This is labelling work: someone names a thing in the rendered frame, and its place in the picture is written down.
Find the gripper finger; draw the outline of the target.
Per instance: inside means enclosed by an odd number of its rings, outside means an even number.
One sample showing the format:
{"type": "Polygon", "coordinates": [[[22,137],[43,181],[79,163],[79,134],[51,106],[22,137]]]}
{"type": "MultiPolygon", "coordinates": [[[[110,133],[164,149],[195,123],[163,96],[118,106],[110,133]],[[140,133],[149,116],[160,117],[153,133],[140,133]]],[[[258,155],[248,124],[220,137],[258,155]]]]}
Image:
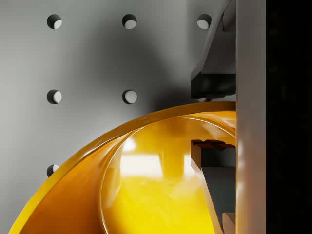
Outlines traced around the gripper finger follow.
{"type": "Polygon", "coordinates": [[[230,227],[235,226],[235,146],[220,140],[192,140],[191,167],[200,180],[215,234],[225,234],[225,214],[230,227]]]}
{"type": "Polygon", "coordinates": [[[236,29],[236,5],[234,0],[217,0],[212,20],[210,21],[207,37],[204,43],[200,62],[191,72],[191,98],[211,101],[236,93],[236,72],[206,73],[209,52],[217,34],[219,24],[222,31],[236,29]]]}

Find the yellow bowl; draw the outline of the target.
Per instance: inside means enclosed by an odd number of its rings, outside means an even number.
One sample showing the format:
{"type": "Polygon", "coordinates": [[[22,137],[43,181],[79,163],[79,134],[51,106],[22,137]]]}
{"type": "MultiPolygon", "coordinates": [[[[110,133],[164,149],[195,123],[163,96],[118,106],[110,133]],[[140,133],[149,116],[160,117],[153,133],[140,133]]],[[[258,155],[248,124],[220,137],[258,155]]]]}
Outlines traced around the yellow bowl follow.
{"type": "Polygon", "coordinates": [[[8,234],[215,234],[192,140],[236,145],[236,103],[176,106],[98,137],[39,187],[8,234]]]}

